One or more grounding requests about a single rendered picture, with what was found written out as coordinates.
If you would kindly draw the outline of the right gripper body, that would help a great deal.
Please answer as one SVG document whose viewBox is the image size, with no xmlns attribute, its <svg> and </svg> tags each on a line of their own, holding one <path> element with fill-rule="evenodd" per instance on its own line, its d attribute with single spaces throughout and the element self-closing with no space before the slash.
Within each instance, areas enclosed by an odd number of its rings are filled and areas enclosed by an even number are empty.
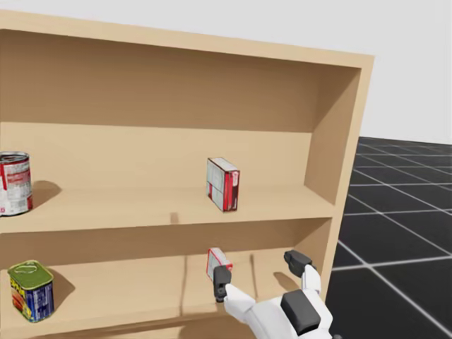
<svg viewBox="0 0 452 339">
<path fill-rule="evenodd" d="M 251 308 L 225 308 L 256 339 L 333 339 L 331 312 L 313 290 L 297 289 L 256 302 Z"/>
</svg>

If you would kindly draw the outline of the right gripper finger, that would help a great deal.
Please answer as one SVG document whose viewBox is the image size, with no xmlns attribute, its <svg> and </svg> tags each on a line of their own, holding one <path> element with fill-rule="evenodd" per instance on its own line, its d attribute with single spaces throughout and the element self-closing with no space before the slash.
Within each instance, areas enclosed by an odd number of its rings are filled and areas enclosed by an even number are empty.
<svg viewBox="0 0 452 339">
<path fill-rule="evenodd" d="M 232 284 L 232 272 L 227 266 L 217 266 L 213 270 L 213 289 L 216 302 L 225 308 L 251 308 L 256 300 Z"/>
<path fill-rule="evenodd" d="M 303 290 L 321 293 L 321 276 L 308 256 L 296 250 L 289 250 L 284 253 L 284 260 L 290 272 L 301 278 Z"/>
</svg>

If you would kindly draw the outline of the small red and white carton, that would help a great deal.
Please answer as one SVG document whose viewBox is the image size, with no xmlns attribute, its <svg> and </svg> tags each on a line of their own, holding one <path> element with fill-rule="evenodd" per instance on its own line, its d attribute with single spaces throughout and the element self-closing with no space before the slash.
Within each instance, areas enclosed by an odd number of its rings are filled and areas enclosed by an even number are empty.
<svg viewBox="0 0 452 339">
<path fill-rule="evenodd" d="M 207 276 L 213 281 L 214 269 L 217 266 L 225 266 L 229 271 L 232 270 L 233 264 L 227 259 L 225 253 L 218 247 L 208 249 L 208 260 L 206 265 Z"/>
</svg>

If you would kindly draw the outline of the green and blue rectangular can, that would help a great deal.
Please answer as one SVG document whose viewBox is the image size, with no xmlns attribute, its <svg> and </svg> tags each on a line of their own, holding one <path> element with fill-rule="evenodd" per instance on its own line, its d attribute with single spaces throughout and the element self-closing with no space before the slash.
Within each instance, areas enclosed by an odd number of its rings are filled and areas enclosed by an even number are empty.
<svg viewBox="0 0 452 339">
<path fill-rule="evenodd" d="M 8 269 L 13 306 L 31 323 L 54 313 L 54 276 L 39 261 L 29 260 Z"/>
</svg>

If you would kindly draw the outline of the pale wooden shelf unit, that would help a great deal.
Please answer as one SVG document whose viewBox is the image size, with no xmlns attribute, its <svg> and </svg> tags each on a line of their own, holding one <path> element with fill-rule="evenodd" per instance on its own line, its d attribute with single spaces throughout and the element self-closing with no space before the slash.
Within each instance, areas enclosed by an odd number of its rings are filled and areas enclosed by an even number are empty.
<svg viewBox="0 0 452 339">
<path fill-rule="evenodd" d="M 374 58 L 0 9 L 0 151 L 30 156 L 33 208 L 0 217 L 0 339 L 251 339 L 215 303 L 207 251 L 258 300 L 296 249 L 331 277 Z M 209 157 L 238 208 L 206 195 Z M 29 322 L 8 269 L 54 276 Z"/>
</svg>

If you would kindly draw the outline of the red and white can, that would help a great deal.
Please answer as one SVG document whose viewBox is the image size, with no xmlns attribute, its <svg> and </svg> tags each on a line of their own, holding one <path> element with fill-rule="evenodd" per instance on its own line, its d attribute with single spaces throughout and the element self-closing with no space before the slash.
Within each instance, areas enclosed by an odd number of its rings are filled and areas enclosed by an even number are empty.
<svg viewBox="0 0 452 339">
<path fill-rule="evenodd" d="M 0 217 L 32 210 L 30 156 L 20 151 L 0 152 Z"/>
</svg>

